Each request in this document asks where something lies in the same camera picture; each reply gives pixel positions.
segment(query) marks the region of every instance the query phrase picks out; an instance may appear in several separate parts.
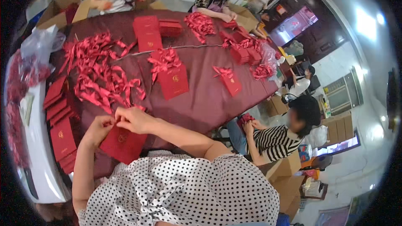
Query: polka dot shirt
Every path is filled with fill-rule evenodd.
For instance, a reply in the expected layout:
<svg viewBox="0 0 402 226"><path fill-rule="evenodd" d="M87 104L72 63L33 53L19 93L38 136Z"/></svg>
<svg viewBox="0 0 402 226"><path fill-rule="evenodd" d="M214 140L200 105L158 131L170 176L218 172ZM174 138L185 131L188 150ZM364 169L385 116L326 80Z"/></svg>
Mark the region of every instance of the polka dot shirt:
<svg viewBox="0 0 402 226"><path fill-rule="evenodd" d="M275 225L279 196L244 157L225 154L213 162L158 150L120 163L92 193L81 226Z"/></svg>

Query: striped shirt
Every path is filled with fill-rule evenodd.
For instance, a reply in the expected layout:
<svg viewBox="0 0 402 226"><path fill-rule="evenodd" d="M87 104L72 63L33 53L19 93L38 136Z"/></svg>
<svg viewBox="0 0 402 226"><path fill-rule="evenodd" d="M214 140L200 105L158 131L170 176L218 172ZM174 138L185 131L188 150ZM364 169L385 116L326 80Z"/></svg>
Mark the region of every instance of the striped shirt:
<svg viewBox="0 0 402 226"><path fill-rule="evenodd" d="M254 131L254 142L267 163L285 158L293 153L300 144L297 134L286 125Z"/></svg>

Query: red envelope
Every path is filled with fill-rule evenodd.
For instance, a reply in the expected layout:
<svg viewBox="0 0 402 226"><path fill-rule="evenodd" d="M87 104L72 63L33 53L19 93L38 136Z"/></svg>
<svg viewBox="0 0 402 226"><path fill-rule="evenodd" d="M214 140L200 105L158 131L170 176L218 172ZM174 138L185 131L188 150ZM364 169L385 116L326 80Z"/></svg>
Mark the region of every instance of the red envelope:
<svg viewBox="0 0 402 226"><path fill-rule="evenodd" d="M242 42L243 40L250 38L249 33L243 31L236 31L233 33L233 38L237 43Z"/></svg>
<svg viewBox="0 0 402 226"><path fill-rule="evenodd" d="M263 58L261 58L261 55L253 47L246 48L246 50L250 55L250 60L249 60L250 66L258 65L261 62L261 60L263 59Z"/></svg>
<svg viewBox="0 0 402 226"><path fill-rule="evenodd" d="M240 83L236 74L233 73L233 76L231 78L224 76L221 76L220 78L232 97L234 97L242 90L242 84Z"/></svg>
<svg viewBox="0 0 402 226"><path fill-rule="evenodd" d="M232 35L228 34L227 32L225 32L223 30L219 31L219 36L221 37L222 42L225 42L225 39L229 39L229 40L233 41L234 43L237 43Z"/></svg>
<svg viewBox="0 0 402 226"><path fill-rule="evenodd" d="M114 125L99 148L107 155L128 165L139 158L147 136Z"/></svg>
<svg viewBox="0 0 402 226"><path fill-rule="evenodd" d="M244 49L242 47L238 48L236 46L231 46L230 54L232 55L234 60L240 65L247 63L250 59L249 53L247 52L246 49Z"/></svg>
<svg viewBox="0 0 402 226"><path fill-rule="evenodd" d="M43 106L54 103L55 100L57 101L61 97L63 87L68 88L68 81L66 79L67 76L63 76L53 82L53 84L48 89L45 100L43 101Z"/></svg>
<svg viewBox="0 0 402 226"><path fill-rule="evenodd" d="M78 114L76 106L74 104L74 96L71 93L66 93L59 102L55 103L47 109L46 120L50 120L55 117L58 113L62 112L66 107L70 107L75 113Z"/></svg>
<svg viewBox="0 0 402 226"><path fill-rule="evenodd" d="M73 153L70 153L68 156L64 157L63 159L59 160L60 167L65 167L71 162L75 161L77 157L77 150L73 151Z"/></svg>
<svg viewBox="0 0 402 226"><path fill-rule="evenodd" d="M163 49L159 22L156 16L142 16L135 18L133 28L138 40L139 52Z"/></svg>
<svg viewBox="0 0 402 226"><path fill-rule="evenodd" d="M222 22L222 26L224 27L224 28L230 28L230 29L234 29L234 28L236 28L237 27L237 22L236 22L236 20L232 20L231 22L229 22L229 23L226 23L226 22Z"/></svg>
<svg viewBox="0 0 402 226"><path fill-rule="evenodd" d="M77 150L77 144L80 139L77 130L72 128L75 126L74 122L73 118L68 117L50 130L56 161L63 159Z"/></svg>
<svg viewBox="0 0 402 226"><path fill-rule="evenodd" d="M162 37L178 37L183 31L183 27L177 19L160 19L159 28Z"/></svg>
<svg viewBox="0 0 402 226"><path fill-rule="evenodd" d="M186 66L181 64L166 72L158 73L158 81L162 88L163 97L166 100L174 98L182 93L188 92L188 81Z"/></svg>

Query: woman's arm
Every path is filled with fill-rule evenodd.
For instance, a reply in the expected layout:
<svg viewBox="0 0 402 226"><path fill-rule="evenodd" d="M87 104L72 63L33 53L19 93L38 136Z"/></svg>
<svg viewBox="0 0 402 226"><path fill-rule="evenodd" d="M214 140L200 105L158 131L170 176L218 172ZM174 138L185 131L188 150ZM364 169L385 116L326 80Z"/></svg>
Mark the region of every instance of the woman's arm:
<svg viewBox="0 0 402 226"><path fill-rule="evenodd" d="M249 121L246 124L244 124L243 129L244 132L246 133L247 145L249 146L249 152L251 158L253 159L253 163L256 166L266 164L267 162L265 158L262 155L260 155L254 142L254 127L252 121Z"/></svg>
<svg viewBox="0 0 402 226"><path fill-rule="evenodd" d="M211 10L209 10L207 8L197 8L197 12L200 12L200 13L202 13L204 15L207 15L207 16L209 16L211 18L220 18L225 22L231 22L232 21L232 17L230 17L229 15L224 14L224 13L220 13L220 12L214 12L214 11L211 11Z"/></svg>
<svg viewBox="0 0 402 226"><path fill-rule="evenodd" d="M98 9L98 11L104 11L112 6L112 2L108 0L91 0L90 8Z"/></svg>
<svg viewBox="0 0 402 226"><path fill-rule="evenodd" d="M213 161L223 154L231 154L230 150L220 142L214 141L200 133L170 124L162 119L154 118L138 108L121 108L116 110L118 127L126 128L133 133L154 134L194 157Z"/></svg>
<svg viewBox="0 0 402 226"><path fill-rule="evenodd" d="M114 123L115 120L111 116L95 117L78 146L72 187L73 207L76 214L80 210L86 209L86 203L95 190L95 150L112 129Z"/></svg>

